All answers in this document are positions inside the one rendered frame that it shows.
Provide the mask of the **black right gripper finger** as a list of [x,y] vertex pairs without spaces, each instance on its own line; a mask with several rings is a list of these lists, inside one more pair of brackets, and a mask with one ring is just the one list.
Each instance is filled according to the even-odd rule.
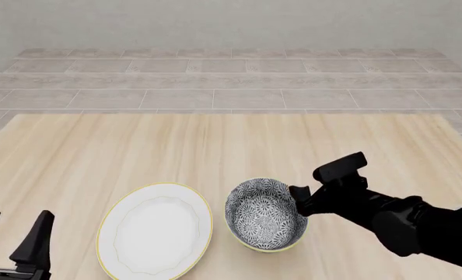
[[298,186],[289,186],[289,193],[292,196],[293,200],[296,203],[296,210],[301,216],[311,216],[312,205],[311,205],[311,193],[310,187],[298,187]]

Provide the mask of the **white plate with yellow rim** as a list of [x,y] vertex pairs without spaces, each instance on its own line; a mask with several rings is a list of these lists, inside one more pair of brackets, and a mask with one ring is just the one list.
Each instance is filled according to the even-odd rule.
[[163,182],[127,193],[104,216],[96,255],[111,280],[175,280],[210,244],[208,202],[194,188]]

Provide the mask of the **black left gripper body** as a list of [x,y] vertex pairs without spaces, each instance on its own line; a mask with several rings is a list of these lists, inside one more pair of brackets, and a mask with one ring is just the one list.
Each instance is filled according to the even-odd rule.
[[50,263],[16,263],[13,269],[0,268],[0,280],[50,280]]

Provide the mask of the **black white patterned bowl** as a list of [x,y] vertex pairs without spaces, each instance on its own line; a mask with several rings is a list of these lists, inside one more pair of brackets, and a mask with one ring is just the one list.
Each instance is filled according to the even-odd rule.
[[287,184],[253,178],[230,191],[224,204],[226,225],[245,247],[276,253],[294,247],[308,227]]

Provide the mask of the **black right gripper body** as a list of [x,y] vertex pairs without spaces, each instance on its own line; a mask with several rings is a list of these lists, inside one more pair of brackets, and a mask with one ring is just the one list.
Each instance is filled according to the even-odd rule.
[[365,177],[351,175],[330,181],[310,197],[311,214],[339,214],[364,205],[371,193]]

